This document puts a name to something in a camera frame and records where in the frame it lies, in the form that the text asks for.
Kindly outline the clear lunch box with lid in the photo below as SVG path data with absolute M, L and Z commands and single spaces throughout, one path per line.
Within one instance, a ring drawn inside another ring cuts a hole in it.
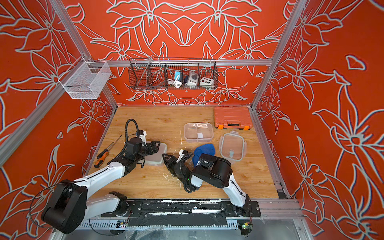
M 187 143 L 211 142 L 214 138 L 211 123 L 187 123 L 184 126 L 184 138 Z

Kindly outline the blue cleaning cloth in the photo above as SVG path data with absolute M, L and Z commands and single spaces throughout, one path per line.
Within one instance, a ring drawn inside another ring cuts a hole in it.
M 195 149 L 194 155 L 192 158 L 192 162 L 193 162 L 194 167 L 197 166 L 198 161 L 199 161 L 202 154 L 214 156 L 216 154 L 216 150 L 215 150 L 214 145 L 213 144 L 205 144 L 205 145 L 199 146 Z

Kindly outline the clear lunch box lid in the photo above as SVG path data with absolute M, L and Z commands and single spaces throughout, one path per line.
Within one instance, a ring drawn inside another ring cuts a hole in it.
M 237 131 L 230 131 L 221 136 L 219 152 L 222 158 L 231 164 L 240 162 L 247 152 L 247 142 Z

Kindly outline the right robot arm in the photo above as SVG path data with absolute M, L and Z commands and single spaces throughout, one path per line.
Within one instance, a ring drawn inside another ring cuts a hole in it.
M 182 150 L 179 157 L 163 154 L 163 162 L 173 177 L 179 179 L 187 193 L 200 189 L 204 182 L 224 190 L 233 206 L 249 214 L 252 208 L 249 196 L 237 184 L 231 163 L 213 155 L 201 154 L 197 165 L 190 170 L 185 162 L 193 156 Z

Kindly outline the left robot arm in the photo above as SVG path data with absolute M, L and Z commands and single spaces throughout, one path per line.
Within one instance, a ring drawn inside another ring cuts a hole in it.
M 98 215 L 112 213 L 124 216 L 130 211 L 130 207 L 123 194 L 110 192 L 96 199 L 92 195 L 109 183 L 128 175 L 137 165 L 144 166 L 147 156 L 159 152 L 160 144 L 159 141 L 146 143 L 140 137 L 132 138 L 106 167 L 73 182 L 61 181 L 42 212 L 42 221 L 64 234 L 69 234 L 84 220 Z

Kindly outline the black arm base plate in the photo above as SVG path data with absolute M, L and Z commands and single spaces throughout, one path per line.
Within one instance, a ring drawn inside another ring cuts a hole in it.
M 127 200 L 129 210 L 122 217 L 140 217 L 144 214 L 221 214 L 225 217 L 260 217 L 257 201 L 236 207 L 228 199 L 134 199 Z

